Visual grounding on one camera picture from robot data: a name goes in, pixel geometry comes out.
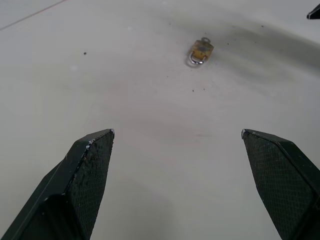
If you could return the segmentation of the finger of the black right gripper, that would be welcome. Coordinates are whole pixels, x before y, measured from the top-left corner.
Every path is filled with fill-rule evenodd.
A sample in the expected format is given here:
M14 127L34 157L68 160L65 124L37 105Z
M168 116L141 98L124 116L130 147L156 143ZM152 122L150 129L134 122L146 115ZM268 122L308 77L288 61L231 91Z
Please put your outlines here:
M320 19L320 4L316 6L311 12L306 16L308 20L319 20Z

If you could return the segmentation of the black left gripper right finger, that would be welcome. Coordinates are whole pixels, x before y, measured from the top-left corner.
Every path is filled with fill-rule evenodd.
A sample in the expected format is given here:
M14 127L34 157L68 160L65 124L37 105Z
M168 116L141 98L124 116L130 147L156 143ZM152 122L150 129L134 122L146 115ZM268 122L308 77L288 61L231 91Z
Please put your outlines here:
M283 240L320 238L320 170L292 142L243 129L257 192Z

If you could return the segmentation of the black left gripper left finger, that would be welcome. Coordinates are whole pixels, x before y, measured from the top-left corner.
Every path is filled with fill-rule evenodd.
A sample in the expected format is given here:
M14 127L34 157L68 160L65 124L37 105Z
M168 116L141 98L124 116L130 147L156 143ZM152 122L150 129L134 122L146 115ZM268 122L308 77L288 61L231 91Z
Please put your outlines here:
M105 192L115 132L104 129L73 143L2 236L4 240L88 240Z

